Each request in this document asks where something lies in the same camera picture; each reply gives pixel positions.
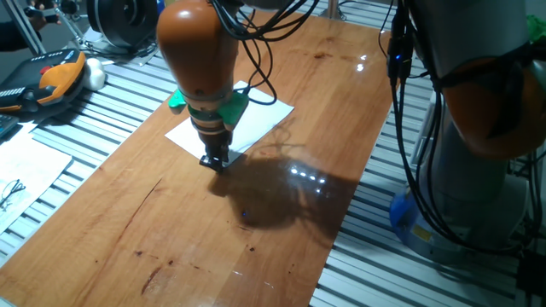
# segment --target wooden table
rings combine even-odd
[[[273,43],[271,81],[295,109],[222,176],[165,138],[188,114],[163,104],[2,267],[0,295],[306,306],[391,102],[377,35],[310,18]],[[241,49],[235,80],[252,71]]]

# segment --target wire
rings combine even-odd
[[[462,240],[459,236],[457,236],[447,225],[445,220],[442,218],[441,214],[439,213],[438,207],[435,205],[433,201],[433,190],[432,190],[432,168],[433,168],[433,156],[434,152],[437,147],[438,143],[438,136],[439,136],[439,128],[441,128],[441,113],[442,113],[442,102],[441,102],[441,94],[437,92],[437,102],[436,107],[434,110],[434,117],[433,119],[433,125],[431,127],[431,130],[427,133],[427,139],[425,141],[425,146],[430,142],[430,139],[432,138],[432,145],[429,151],[428,155],[428,164],[427,164],[427,186],[429,191],[429,198],[430,202],[433,205],[429,205],[423,195],[421,194],[419,183],[415,180],[411,173],[410,165],[407,160],[406,154],[405,154],[405,148],[404,148],[404,137],[403,137],[403,130],[402,130],[402,114],[400,113],[400,106],[399,104],[404,104],[404,91],[405,91],[405,81],[401,80],[400,83],[400,102],[398,102],[398,98],[396,95],[396,86],[392,86],[392,98],[393,98],[393,108],[395,112],[395,127],[397,131],[397,140],[398,140],[398,148],[400,150],[402,161],[404,164],[404,170],[406,172],[406,177],[408,178],[408,184],[409,188],[414,195],[414,200],[416,205],[418,206],[421,215],[423,218],[427,221],[427,223],[436,231],[439,235],[442,235],[447,240],[450,240],[451,242],[464,246],[467,249],[475,250],[478,252],[483,253],[489,253],[489,254],[502,254],[502,255],[512,255],[515,252],[519,251],[525,243],[527,243],[528,235],[526,236],[526,240],[522,241],[520,244],[516,244],[511,247],[502,248],[499,250],[492,250],[492,249],[484,249],[478,246],[472,246],[468,244],[466,241]],[[419,157],[419,162],[417,165],[418,172],[421,169],[422,161],[425,156],[425,152],[427,151],[426,147],[423,147],[421,150],[421,154]]]
[[[254,67],[256,67],[256,70],[258,71],[259,75],[262,76],[262,79],[265,81],[267,86],[270,88],[271,93],[273,94],[273,101],[271,101],[271,102],[256,101],[256,100],[254,100],[252,98],[249,98],[249,100],[256,103],[256,104],[262,105],[262,106],[270,106],[270,105],[274,104],[276,102],[276,91],[275,91],[275,88],[273,87],[273,84],[271,84],[271,82],[269,81],[269,78],[264,74],[264,72],[262,71],[262,69],[260,68],[260,66],[256,62],[256,60],[254,60],[254,57],[252,56],[252,53],[250,52],[250,49],[248,48],[247,42],[242,41],[242,46],[244,47],[245,51],[247,52],[248,58],[253,63]]]
[[[523,165],[523,166],[521,166],[521,168],[520,168],[518,171],[516,171],[514,174],[515,174],[517,177],[521,176],[521,174],[523,174],[523,172],[524,172],[525,170],[527,170],[527,169],[529,168],[529,166],[535,165],[536,163],[540,162],[540,160],[543,159],[544,156],[546,156],[546,150],[544,150],[536,159],[534,159],[534,160],[530,160],[530,159],[529,159],[529,160],[526,162],[526,164]]]
[[[386,57],[386,52],[383,49],[383,45],[381,44],[381,34],[383,34],[383,29],[385,28],[386,20],[389,18],[389,15],[391,14],[391,9],[394,4],[394,0],[391,0],[391,5],[389,5],[389,10],[386,12],[385,19],[383,20],[383,24],[381,25],[381,29],[379,30],[379,35],[377,36],[377,43],[379,44],[379,48],[381,48],[381,52]]]
[[[305,3],[305,1],[306,0],[299,0],[296,4],[294,4],[293,2],[287,2],[287,4],[282,9],[279,9],[263,26],[257,26],[256,28],[254,28],[253,32],[249,32],[238,20],[231,17],[218,0],[212,0],[212,6],[214,7],[218,15],[218,18],[220,19],[222,27],[231,37],[241,41],[257,39],[262,41],[275,42],[287,38],[288,36],[292,35],[292,33],[297,31],[307,20],[307,18],[309,18],[311,12],[319,3],[319,0],[314,0],[313,4],[304,15],[300,16],[296,20],[288,22],[287,24],[278,26],[281,21],[285,20],[288,16],[290,16],[298,8],[300,8]],[[293,28],[290,29],[287,33],[281,35],[280,37],[266,38],[264,36],[266,33],[284,29],[289,26],[293,26]]]
[[[345,1],[342,1],[338,4],[338,6],[341,6],[341,5],[345,5],[345,4],[348,4],[348,3],[361,3],[359,1],[354,1],[354,0],[345,0]]]
[[[246,27],[247,28],[256,28],[256,25],[254,25],[253,23],[253,17],[254,17],[254,12],[255,10],[253,10],[253,12],[251,13],[251,16],[248,17],[246,14],[244,14],[242,11],[239,10],[239,14],[241,14],[243,16],[243,18],[247,21],[247,24],[246,24]],[[263,102],[263,101],[257,101],[253,98],[248,98],[249,101],[252,101],[256,104],[259,104],[259,105],[265,105],[265,106],[269,106],[269,105],[272,105],[276,102],[276,91],[275,91],[275,88],[273,87],[273,85],[271,84],[271,82],[269,81],[269,77],[271,75],[271,72],[273,70],[273,53],[271,51],[271,47],[270,47],[270,44],[269,42],[267,41],[264,41],[264,44],[265,44],[265,47],[267,48],[268,52],[269,52],[269,56],[270,56],[270,67],[269,67],[269,71],[267,72],[267,74],[264,75],[264,72],[263,70],[261,69],[261,53],[260,53],[260,50],[259,50],[259,46],[258,44],[256,43],[256,39],[252,39],[253,41],[253,44],[254,44],[254,47],[256,48],[256,52],[258,54],[258,61],[256,61],[254,59],[254,56],[252,54],[252,52],[250,52],[250,49],[248,48],[247,46],[247,42],[245,41],[242,41],[243,43],[243,47],[245,48],[245,51],[247,52],[247,55],[248,55],[248,58],[250,59],[250,61],[253,63],[254,67],[256,67],[256,70],[253,72],[253,74],[250,76],[250,78],[248,79],[248,83],[247,83],[247,87],[246,88],[243,88],[243,89],[235,89],[234,91],[239,91],[239,90],[243,90],[243,94],[247,95],[249,92],[250,92],[250,89],[251,88],[254,88],[254,87],[258,87],[260,86],[261,84],[268,84],[268,86],[270,87],[271,89],[271,92],[273,93],[273,100],[270,101],[270,102]],[[262,81],[257,83],[257,84],[254,84],[252,85],[252,80],[253,78],[256,76],[256,74],[259,74],[261,77],[262,77]]]

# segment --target black device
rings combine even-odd
[[[0,114],[0,139],[19,123],[15,116]]]
[[[23,61],[0,84],[0,112],[35,112],[70,102],[82,89],[85,55],[77,49],[49,52]]]
[[[157,0],[88,0],[87,15],[111,45],[133,50],[155,34],[159,19]]]

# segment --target metal frame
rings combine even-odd
[[[28,49],[32,54],[43,55],[47,53],[19,3],[15,0],[2,0],[2,3],[8,11],[9,17],[11,17],[11,20],[15,23],[20,34],[25,39]]]

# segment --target blue object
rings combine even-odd
[[[157,15],[161,15],[161,12],[165,9],[165,0],[157,0]]]

